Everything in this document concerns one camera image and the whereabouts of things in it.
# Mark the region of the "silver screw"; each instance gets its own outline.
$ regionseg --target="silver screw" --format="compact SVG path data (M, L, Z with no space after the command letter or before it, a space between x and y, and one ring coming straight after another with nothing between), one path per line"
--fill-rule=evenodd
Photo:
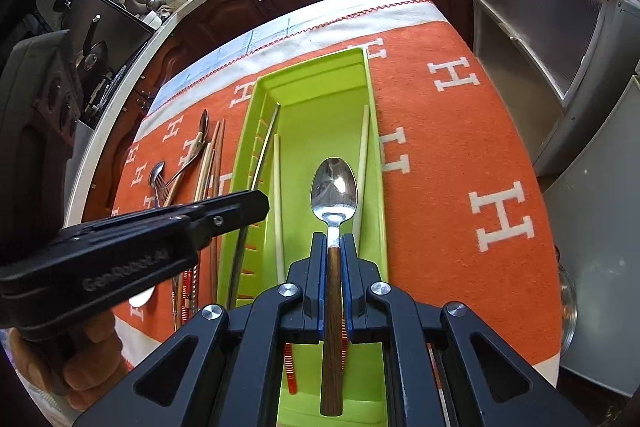
M371 291L376 295L386 295L391 291L391 286L386 282L378 281L371 285Z
M295 284L290 282L281 284L280 287L278 288L278 293L283 297L290 297L292 295L295 295L297 291L298 291L298 287Z
M462 317L462 315L466 314L466 306L458 301L447 303L447 313L454 317Z
M202 316L208 321L212 321L220 317L220 315L222 315L222 308L217 304L210 304L202 309Z

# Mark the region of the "green tray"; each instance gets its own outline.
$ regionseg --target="green tray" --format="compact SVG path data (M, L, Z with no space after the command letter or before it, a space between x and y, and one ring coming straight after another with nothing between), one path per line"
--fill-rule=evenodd
M362 112L369 105L367 150L359 256L378 265L386 280L386 240L378 124L369 65L361 48L325 55L258 79L254 86L236 154L231 191L249 188L268 123L276 102L281 108L273 134L280 135L282 233L286 271L308 257L313 232L326 226L310 208L310 188L316 169L330 156L343 158L357 177ZM262 165L258 188L273 201L273 134ZM340 233L351 232L351 221ZM218 301L224 302L238 232L222 239ZM237 305L248 304L277 284L274 224L267 219L249 227L238 288ZM278 424L300 427L386 425L382 350L380 344L350 345L344 374L344 412L321 416L322 343L293 346L298 393L289 394L283 378Z

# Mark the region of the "spoon neck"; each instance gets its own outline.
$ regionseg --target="spoon neck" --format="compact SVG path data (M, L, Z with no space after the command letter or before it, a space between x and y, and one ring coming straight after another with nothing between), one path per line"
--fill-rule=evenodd
M340 246L340 228L328 227L326 230L327 244L329 248Z

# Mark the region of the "triangular cutout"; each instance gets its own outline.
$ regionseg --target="triangular cutout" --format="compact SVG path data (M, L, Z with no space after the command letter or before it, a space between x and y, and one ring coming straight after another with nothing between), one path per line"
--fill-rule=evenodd
M482 367L491 396L497 403L509 401L529 390L529 381L482 335L472 335L471 345Z
M156 367L136 382L135 392L158 405L169 407L197 345L197 337L184 337Z

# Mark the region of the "human hand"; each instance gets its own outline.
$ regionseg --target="human hand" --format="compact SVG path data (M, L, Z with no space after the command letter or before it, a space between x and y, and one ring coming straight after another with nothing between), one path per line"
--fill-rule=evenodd
M93 344L72 356L63 367L63 376L70 387L66 399L74 409L84 411L127 374L120 355L122 342L114 326L115 318L110 311L88 320L83 329ZM41 391L50 393L53 377L49 363L15 328L9 333L9 342L20 374Z

